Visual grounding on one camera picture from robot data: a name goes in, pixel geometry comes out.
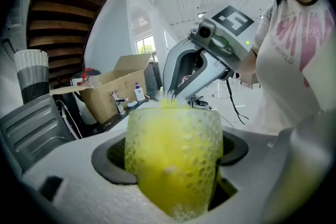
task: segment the ceiling beam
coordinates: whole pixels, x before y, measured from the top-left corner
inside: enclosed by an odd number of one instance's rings
[[[187,21],[187,22],[184,22],[184,23],[178,23],[178,24],[175,24],[175,25],[171,25],[171,28],[172,28],[172,30],[186,29],[186,28],[189,28],[189,30],[190,30],[192,28],[198,28],[198,25],[201,21],[202,20],[200,20],[200,19],[190,20],[190,21]]]

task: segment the white pillar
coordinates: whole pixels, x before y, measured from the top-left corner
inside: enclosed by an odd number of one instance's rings
[[[132,7],[131,7],[130,0],[126,0],[126,8],[127,8],[128,33],[130,35],[130,40],[131,40],[132,54],[138,54],[138,51],[136,49],[135,40],[134,40],[134,35],[133,35],[133,29],[132,29],[132,18],[131,18]]]
[[[166,40],[164,37],[164,28],[161,24],[160,16],[157,10],[153,9],[149,12],[149,17],[151,20],[152,34],[155,43],[155,50],[157,60],[159,62],[159,69],[161,74],[161,79],[163,77],[163,69],[166,63],[168,49],[166,45]]]
[[[175,40],[169,33],[168,31],[166,33],[166,41],[168,45],[168,50],[171,50],[177,43],[179,43],[179,40]]]

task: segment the black cable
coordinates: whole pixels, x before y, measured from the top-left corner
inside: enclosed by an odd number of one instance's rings
[[[245,123],[241,120],[241,118],[240,118],[239,116],[242,116],[242,117],[244,117],[244,118],[246,118],[246,119],[248,119],[248,120],[249,120],[249,118],[248,118],[248,117],[245,117],[244,115],[239,114],[238,110],[236,109],[235,103],[233,102],[232,91],[231,91],[231,87],[230,87],[230,83],[229,83],[229,80],[228,80],[228,79],[226,80],[226,85],[227,85],[227,89],[229,90],[230,100],[231,100],[231,102],[232,102],[233,108],[234,108],[234,110],[236,111],[237,116],[238,116],[240,122],[241,122],[243,125],[245,125]]]
[[[234,91],[234,92],[236,93],[236,95],[232,96],[232,98],[238,96],[238,92],[236,92],[236,91]],[[230,97],[217,98],[217,97],[215,97],[215,93],[213,93],[211,96],[212,96],[213,98],[215,98],[215,99],[218,99],[218,100],[225,100],[225,99],[229,99],[229,98],[230,98]]]

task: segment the woman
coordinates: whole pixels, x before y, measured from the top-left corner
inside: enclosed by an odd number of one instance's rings
[[[276,135],[317,113],[318,102],[302,70],[333,28],[328,0],[275,0],[266,9],[252,50],[239,69],[256,72],[263,87],[257,115],[245,130]]]

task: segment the chair backrest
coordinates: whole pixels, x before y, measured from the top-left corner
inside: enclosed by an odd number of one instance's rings
[[[34,99],[0,119],[3,139],[23,170],[55,148],[75,140],[49,94]]]

